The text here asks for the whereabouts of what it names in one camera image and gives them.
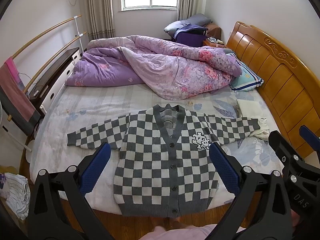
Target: blue pillowcase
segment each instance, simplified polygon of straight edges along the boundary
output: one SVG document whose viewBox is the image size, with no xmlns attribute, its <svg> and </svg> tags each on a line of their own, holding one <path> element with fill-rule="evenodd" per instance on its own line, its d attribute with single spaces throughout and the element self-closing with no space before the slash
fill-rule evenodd
<svg viewBox="0 0 320 240">
<path fill-rule="evenodd" d="M 242 74 L 240 77 L 236 77 L 229 86 L 233 92 L 236 91 L 249 91 L 256 87 L 260 87 L 263 84 L 263 79 L 257 76 L 246 64 L 241 62 L 234 53 L 229 53 L 228 55 L 233 56 L 236 62 L 240 65 L 242 69 Z"/>
</svg>

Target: folded white cloth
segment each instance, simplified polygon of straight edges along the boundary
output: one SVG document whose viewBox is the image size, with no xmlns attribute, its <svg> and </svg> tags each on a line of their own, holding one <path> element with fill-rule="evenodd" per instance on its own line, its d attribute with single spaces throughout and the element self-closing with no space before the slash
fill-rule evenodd
<svg viewBox="0 0 320 240">
<path fill-rule="evenodd" d="M 30 203 L 28 179 L 7 172 L 4 176 L 1 175 L 0 182 L 1 197 L 6 199 L 6 204 L 19 219 L 25 220 L 28 216 Z"/>
<path fill-rule="evenodd" d="M 259 102 L 237 99 L 239 117 L 257 118 L 260 125 L 259 130 L 253 131 L 249 136 L 255 136 L 268 141 L 270 131 L 267 119 L 263 117 Z"/>
</svg>

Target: bed sheet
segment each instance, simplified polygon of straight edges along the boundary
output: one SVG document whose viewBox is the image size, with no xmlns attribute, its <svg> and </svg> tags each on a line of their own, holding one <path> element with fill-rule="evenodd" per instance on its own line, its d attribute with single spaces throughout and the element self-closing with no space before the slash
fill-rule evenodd
<svg viewBox="0 0 320 240">
<path fill-rule="evenodd" d="M 129 85 L 122 87 L 92 88 L 63 87 L 36 136 L 30 162 L 30 176 L 33 182 L 41 169 L 48 172 L 64 171 L 70 165 L 78 165 L 94 150 L 67 146 L 67 133 L 96 122 L 149 109 L 159 104 L 164 107 L 180 104 L 187 110 L 219 117 L 238 117 L 236 100 L 258 101 L 262 108 L 262 117 L 267 118 L 270 131 L 278 130 L 276 123 L 265 102 L 256 90 L 249 92 L 231 92 L 229 87 L 197 95 L 180 101 L 167 101 L 154 93 L 147 85 Z M 275 152 L 261 139 L 249 137 L 223 146 L 227 154 L 237 158 L 241 165 L 249 165 L 256 172 L 271 173 L 282 170 L 282 164 Z M 111 158 L 98 179 L 93 191 L 86 194 L 86 199 L 94 209 L 121 214 L 113 196 L 113 178 L 119 161 L 119 151 L 112 150 Z M 221 206 L 233 200 L 219 178 L 219 186 L 208 209 Z"/>
</svg>

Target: wooden headboard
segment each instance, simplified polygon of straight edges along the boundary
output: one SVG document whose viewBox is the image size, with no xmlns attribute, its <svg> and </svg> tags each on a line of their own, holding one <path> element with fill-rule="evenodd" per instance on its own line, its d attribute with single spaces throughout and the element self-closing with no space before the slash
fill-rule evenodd
<svg viewBox="0 0 320 240">
<path fill-rule="evenodd" d="M 306 125 L 320 136 L 320 82 L 314 73 L 291 50 L 252 25 L 237 22 L 227 47 L 263 78 L 258 92 L 281 134 L 301 157 L 312 153 L 299 128 Z"/>
</svg>

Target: pile of clothes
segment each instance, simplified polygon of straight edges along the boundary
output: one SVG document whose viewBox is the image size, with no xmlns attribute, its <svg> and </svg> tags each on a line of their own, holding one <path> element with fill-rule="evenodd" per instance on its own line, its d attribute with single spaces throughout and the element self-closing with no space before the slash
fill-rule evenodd
<svg viewBox="0 0 320 240">
<path fill-rule="evenodd" d="M 0 197 L 6 199 L 5 203 L 19 219 L 26 219 L 30 203 L 27 178 L 9 172 L 0 173 Z"/>
</svg>

